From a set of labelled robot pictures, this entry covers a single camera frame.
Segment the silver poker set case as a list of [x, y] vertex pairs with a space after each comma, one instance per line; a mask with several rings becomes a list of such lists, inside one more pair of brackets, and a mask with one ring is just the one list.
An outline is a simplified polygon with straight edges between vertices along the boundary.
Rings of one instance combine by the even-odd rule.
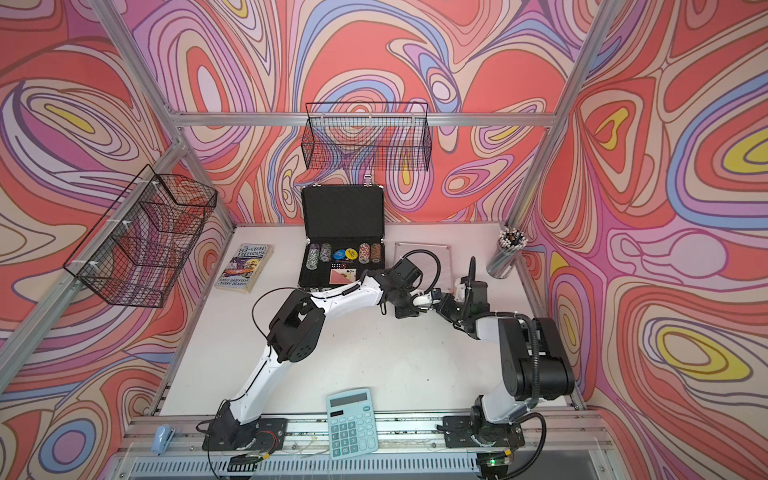
[[442, 244], [396, 242], [394, 262], [413, 250], [425, 250], [425, 253], [416, 253], [409, 257], [409, 260], [422, 272], [421, 277], [415, 282], [416, 290], [423, 292], [434, 280], [437, 273], [435, 260], [437, 258], [440, 263], [440, 275], [434, 288], [439, 289], [441, 293], [453, 293], [455, 278], [451, 247]]

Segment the black poker set case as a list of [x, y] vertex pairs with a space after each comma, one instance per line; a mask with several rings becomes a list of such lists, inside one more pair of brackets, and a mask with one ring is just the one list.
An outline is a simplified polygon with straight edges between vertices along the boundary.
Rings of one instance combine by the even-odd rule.
[[385, 267], [384, 191], [380, 186], [311, 185], [301, 192], [306, 246], [298, 285], [326, 290], [332, 268]]

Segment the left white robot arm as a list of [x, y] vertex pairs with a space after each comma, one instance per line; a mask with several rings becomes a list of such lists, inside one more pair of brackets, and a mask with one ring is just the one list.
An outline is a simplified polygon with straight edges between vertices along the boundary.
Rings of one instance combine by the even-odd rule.
[[386, 304], [394, 307], [398, 318], [419, 315], [421, 310], [414, 301], [419, 297], [416, 283], [423, 273], [410, 258], [427, 253], [411, 250], [393, 267], [366, 271], [359, 280], [331, 290], [294, 288], [270, 321], [263, 355], [245, 385], [234, 398], [224, 400], [213, 419], [205, 423], [203, 449], [241, 450], [256, 439], [255, 423], [273, 391], [289, 366], [315, 351], [326, 321]]

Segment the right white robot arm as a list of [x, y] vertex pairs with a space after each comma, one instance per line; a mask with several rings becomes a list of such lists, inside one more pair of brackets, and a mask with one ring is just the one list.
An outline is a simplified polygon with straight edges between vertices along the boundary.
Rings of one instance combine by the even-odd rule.
[[541, 400], [569, 396], [575, 376], [568, 363], [556, 322], [519, 312], [493, 311], [484, 281], [465, 276], [454, 295], [446, 295], [437, 313], [470, 338], [499, 347], [501, 380], [489, 393], [477, 397], [464, 426], [444, 419], [446, 441], [461, 437], [480, 446], [507, 440]]

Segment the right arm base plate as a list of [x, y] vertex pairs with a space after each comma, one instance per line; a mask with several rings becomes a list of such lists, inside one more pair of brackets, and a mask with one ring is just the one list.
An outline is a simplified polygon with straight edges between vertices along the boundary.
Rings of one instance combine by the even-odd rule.
[[467, 415], [444, 416], [436, 425], [448, 448], [505, 448], [512, 451], [525, 445], [519, 426], [493, 424]]

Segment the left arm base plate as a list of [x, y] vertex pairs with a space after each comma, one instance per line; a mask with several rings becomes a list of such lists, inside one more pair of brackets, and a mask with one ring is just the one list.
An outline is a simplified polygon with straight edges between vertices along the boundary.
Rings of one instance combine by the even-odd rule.
[[204, 420], [196, 426], [204, 435], [205, 451], [259, 451], [274, 453], [281, 450], [287, 431], [287, 418], [259, 418], [241, 425], [231, 418]]

